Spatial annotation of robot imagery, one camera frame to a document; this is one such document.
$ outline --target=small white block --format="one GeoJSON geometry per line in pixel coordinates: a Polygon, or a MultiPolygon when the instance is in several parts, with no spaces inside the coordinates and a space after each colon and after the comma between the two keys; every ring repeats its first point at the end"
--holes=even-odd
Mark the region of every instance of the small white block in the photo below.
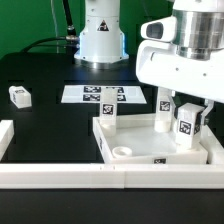
{"type": "Polygon", "coordinates": [[[0,159],[1,154],[4,154],[12,137],[14,135],[13,121],[3,120],[0,122],[0,159]]]}
{"type": "Polygon", "coordinates": [[[10,100],[20,109],[31,107],[31,94],[22,86],[11,86],[9,88],[10,100]]]}

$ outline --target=white cube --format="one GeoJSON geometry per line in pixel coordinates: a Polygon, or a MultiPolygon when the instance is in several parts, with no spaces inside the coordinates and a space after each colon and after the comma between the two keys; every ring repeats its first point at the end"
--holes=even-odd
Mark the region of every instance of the white cube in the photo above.
{"type": "Polygon", "coordinates": [[[31,107],[31,94],[22,86],[11,86],[9,88],[10,100],[20,109],[31,107]]]}

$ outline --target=white cylinder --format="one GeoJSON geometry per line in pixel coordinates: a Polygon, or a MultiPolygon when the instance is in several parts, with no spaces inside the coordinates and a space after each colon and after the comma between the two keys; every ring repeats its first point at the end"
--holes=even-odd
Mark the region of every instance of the white cylinder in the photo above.
{"type": "Polygon", "coordinates": [[[85,28],[80,34],[76,59],[90,63],[115,63],[128,59],[119,27],[120,0],[86,0],[85,28]]]}
{"type": "Polygon", "coordinates": [[[223,0],[176,0],[175,10],[192,12],[224,12],[223,0]]]}

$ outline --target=black cable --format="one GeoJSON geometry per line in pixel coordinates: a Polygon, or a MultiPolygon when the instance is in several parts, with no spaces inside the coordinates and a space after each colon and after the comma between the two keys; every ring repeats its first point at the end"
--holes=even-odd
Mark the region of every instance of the black cable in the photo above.
{"type": "Polygon", "coordinates": [[[68,26],[67,27],[68,35],[76,36],[76,30],[75,30],[75,27],[73,26],[72,16],[71,16],[71,11],[70,11],[68,0],[63,0],[63,6],[64,6],[65,17],[66,17],[67,26],[68,26]]]}
{"type": "Polygon", "coordinates": [[[33,47],[63,47],[63,48],[66,48],[66,47],[74,47],[73,44],[38,44],[38,45],[35,45],[33,47]]]}
{"type": "Polygon", "coordinates": [[[66,37],[51,37],[51,38],[46,38],[46,39],[42,39],[42,40],[38,40],[32,44],[30,44],[29,46],[23,48],[21,50],[21,52],[28,52],[31,48],[37,46],[38,44],[41,44],[41,43],[45,43],[45,42],[49,42],[49,41],[55,41],[55,40],[66,40],[66,37]]]}

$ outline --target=printed label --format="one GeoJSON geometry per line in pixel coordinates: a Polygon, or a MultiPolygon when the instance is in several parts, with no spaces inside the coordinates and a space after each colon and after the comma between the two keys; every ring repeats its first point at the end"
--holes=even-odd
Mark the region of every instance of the printed label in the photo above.
{"type": "Polygon", "coordinates": [[[123,87],[114,87],[114,86],[107,86],[107,89],[117,89],[117,93],[124,93],[124,88],[123,87]]]}
{"type": "Polygon", "coordinates": [[[95,102],[95,101],[100,101],[100,94],[84,94],[83,95],[83,101],[92,101],[92,102],[95,102]]]}
{"type": "Polygon", "coordinates": [[[100,93],[100,86],[84,86],[84,93],[100,93]]]}
{"type": "Polygon", "coordinates": [[[117,101],[119,102],[126,102],[126,97],[125,95],[117,95],[117,101]]]}
{"type": "Polygon", "coordinates": [[[166,164],[166,158],[156,158],[154,164],[166,164]]]}
{"type": "Polygon", "coordinates": [[[25,93],[25,91],[21,89],[21,90],[16,90],[15,93],[18,93],[18,94],[19,93],[25,93]]]}
{"type": "Polygon", "coordinates": [[[201,125],[196,124],[195,127],[194,127],[194,134],[196,135],[200,130],[201,130],[201,125]]]}
{"type": "Polygon", "coordinates": [[[170,111],[170,102],[160,101],[160,111],[170,111]]]}
{"type": "Polygon", "coordinates": [[[113,115],[114,114],[114,105],[113,104],[103,104],[103,114],[104,115],[113,115]]]}
{"type": "Polygon", "coordinates": [[[105,20],[102,21],[97,31],[109,31],[108,26],[105,22],[105,20]]]}
{"type": "Polygon", "coordinates": [[[185,121],[180,121],[179,132],[190,135],[191,134],[191,124],[185,121]]]}

